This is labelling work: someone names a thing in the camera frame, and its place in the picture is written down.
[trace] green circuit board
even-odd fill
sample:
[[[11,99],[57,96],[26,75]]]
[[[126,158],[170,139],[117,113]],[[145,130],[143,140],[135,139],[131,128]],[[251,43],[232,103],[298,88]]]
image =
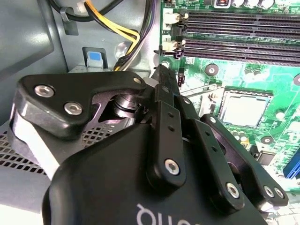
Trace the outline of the green circuit board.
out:
[[[172,0],[172,3],[164,3],[165,8],[174,9],[188,9],[188,10],[218,10],[213,7],[213,1],[209,0]],[[230,7],[229,9],[222,9],[222,11],[232,11],[235,12],[248,12],[248,13],[278,13],[278,14],[298,14],[300,13],[300,3],[298,0],[277,0],[276,3],[267,10],[261,8],[247,8],[241,6],[240,8]]]
[[[262,10],[258,7],[250,9],[244,6],[240,8],[216,9],[213,7],[213,0],[210,5],[205,5],[204,2],[208,4],[209,1],[172,0],[172,2],[168,3],[162,1],[160,43],[162,44],[165,37],[169,40],[176,39],[172,36],[170,29],[165,29],[163,16],[166,9],[168,13],[172,10],[173,13],[213,11],[254,14],[300,14],[300,0],[276,1],[276,4],[268,10]],[[234,37],[202,33],[186,34],[184,38],[215,41],[229,40],[240,43],[253,42],[255,44],[300,45],[300,39],[288,38],[245,37],[238,35]],[[181,57],[177,59],[173,56],[163,55],[160,61],[167,62],[176,73],[180,69],[184,70],[185,81],[180,87],[182,93],[205,85],[216,84],[217,89],[214,92],[190,97],[199,115],[203,112],[212,113],[223,122],[230,132],[245,134],[247,141],[246,143],[241,143],[247,150],[252,145],[255,145],[260,150],[263,149],[264,151],[275,153],[275,157],[268,168],[271,168],[278,176],[283,176],[283,168],[300,149],[300,85],[294,81],[296,76],[300,77],[300,67],[200,57]],[[214,76],[206,74],[206,68],[211,64],[218,67],[218,73]],[[250,97],[247,98],[248,96],[254,95],[257,97],[262,93],[266,93],[263,99],[258,97],[257,101],[248,101],[251,99]],[[231,94],[233,94],[231,97],[239,98],[237,103],[227,102],[226,96]],[[262,108],[262,116],[257,124],[249,125],[247,120],[251,120],[252,114],[256,109],[260,110],[260,106],[258,106],[259,101],[265,101],[266,103]],[[247,110],[240,110],[239,107],[247,108]],[[239,122],[231,122],[235,120],[233,118],[227,117],[225,119],[225,108],[229,109],[228,114],[231,113],[231,117],[240,117],[240,121],[246,121],[245,125],[241,125]],[[271,137],[271,142],[263,142],[262,140],[265,137]],[[296,182],[285,187],[285,189],[300,191],[300,187]]]

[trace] gray metal panel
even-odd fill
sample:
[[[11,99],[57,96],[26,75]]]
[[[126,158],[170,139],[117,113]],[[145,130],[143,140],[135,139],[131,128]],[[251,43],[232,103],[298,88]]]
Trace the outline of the gray metal panel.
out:
[[[2,12],[6,10],[9,12],[13,11],[13,14],[4,19],[2,18],[4,15]],[[20,22],[19,25],[16,26],[16,24],[14,23],[9,23],[9,20],[13,19],[13,17],[14,23]],[[1,65],[4,65],[4,67],[6,67],[6,69],[4,70],[0,68],[1,125],[9,118],[12,99],[15,92],[15,85],[20,78],[30,74],[64,73],[67,71],[67,66],[52,14],[52,9],[46,0],[0,1],[0,20],[0,40],[5,40],[6,44],[8,44],[8,39],[13,37],[16,43],[18,43],[18,45],[12,46],[12,49],[14,49],[14,51],[9,52],[9,56],[11,57],[10,60],[15,60],[14,66],[2,64],[4,60],[7,60],[6,57],[8,55],[2,53],[2,48],[4,48],[4,46],[0,44]],[[21,33],[23,29],[34,33],[36,36],[39,36],[38,32],[40,32],[41,36],[45,36],[46,34],[48,37],[48,41],[45,39],[44,43],[37,43],[36,46],[33,46],[34,44],[32,44],[31,41],[35,42],[35,36],[25,36],[24,34],[28,33]],[[21,57],[18,56],[20,52],[22,56],[27,55],[28,57],[25,58],[25,60],[22,60]]]
[[[76,8],[76,4],[79,2],[78,0],[56,1],[61,6],[72,7],[77,15],[84,15]],[[97,9],[101,9],[111,1],[112,0],[93,0],[92,2]],[[124,0],[105,16],[121,26],[139,31],[143,22],[144,8],[144,0]],[[158,56],[155,56],[153,51],[157,50],[159,45],[159,12],[160,1],[157,0],[155,25],[141,49],[140,56],[136,57],[139,60],[136,60],[133,63],[135,65],[133,67],[135,71],[150,71],[155,66],[154,58],[158,61]],[[112,68],[114,66],[117,61],[115,56],[116,48],[118,44],[126,41],[126,39],[117,34],[106,31],[95,21],[77,22],[79,35],[66,35],[61,16],[56,11],[53,11],[53,13],[69,70],[73,69],[77,65],[85,65],[82,51],[83,47],[104,48],[107,54],[108,67]]]
[[[54,51],[35,0],[0,2],[0,81]]]
[[[40,212],[50,180],[47,176],[0,166],[0,204]]]

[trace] ventilation grille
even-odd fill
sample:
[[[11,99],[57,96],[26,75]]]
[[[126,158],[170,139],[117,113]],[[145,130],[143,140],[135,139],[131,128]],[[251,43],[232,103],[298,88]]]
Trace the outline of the ventilation grille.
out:
[[[41,167],[23,158],[11,148],[6,132],[0,135],[0,165],[31,173],[45,174]]]
[[[123,123],[117,125],[106,124],[102,127],[93,128],[83,133],[82,145],[85,148],[89,147],[120,131],[128,125],[128,121],[125,120]],[[23,158],[12,149],[10,143],[8,142],[8,136],[6,132],[0,135],[0,166],[46,175],[40,166],[34,164],[26,158]]]

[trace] ram slot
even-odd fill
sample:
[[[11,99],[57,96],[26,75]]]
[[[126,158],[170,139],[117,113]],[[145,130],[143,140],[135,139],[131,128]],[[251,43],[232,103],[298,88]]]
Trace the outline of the ram slot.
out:
[[[205,59],[230,60],[257,64],[271,64],[278,66],[300,67],[300,58],[273,56],[261,54],[246,54],[223,51],[207,51],[202,49],[184,49],[184,57],[195,57]]]
[[[300,46],[284,46],[284,45],[262,45],[247,44],[225,41],[206,41],[206,40],[185,40],[184,48],[203,49],[203,50],[219,50],[225,52],[236,53],[253,53],[265,55],[278,55],[288,57],[300,57]]]

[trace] metal bracket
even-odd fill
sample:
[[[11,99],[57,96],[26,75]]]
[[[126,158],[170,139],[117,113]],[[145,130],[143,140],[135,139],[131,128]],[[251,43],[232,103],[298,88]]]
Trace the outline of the metal bracket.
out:
[[[177,96],[175,99],[180,108],[185,134],[199,146],[195,156],[206,159],[207,170],[204,173],[207,176],[208,192],[214,205],[224,213],[241,210],[245,205],[242,191],[211,128],[198,120],[196,110],[189,99],[184,96]]]
[[[147,177],[157,191],[165,193],[180,188],[186,181],[180,112],[173,106],[172,90],[156,85],[154,141],[148,153]]]
[[[225,158],[239,171],[243,191],[257,209],[265,211],[270,207],[288,204],[284,190],[216,117],[205,114],[201,117],[201,121],[211,127],[214,136],[226,149]]]
[[[60,16],[61,16],[63,22],[66,22],[66,23],[71,22],[67,15],[67,10],[70,10],[70,9],[73,11],[73,9],[71,7],[61,7],[60,8]]]

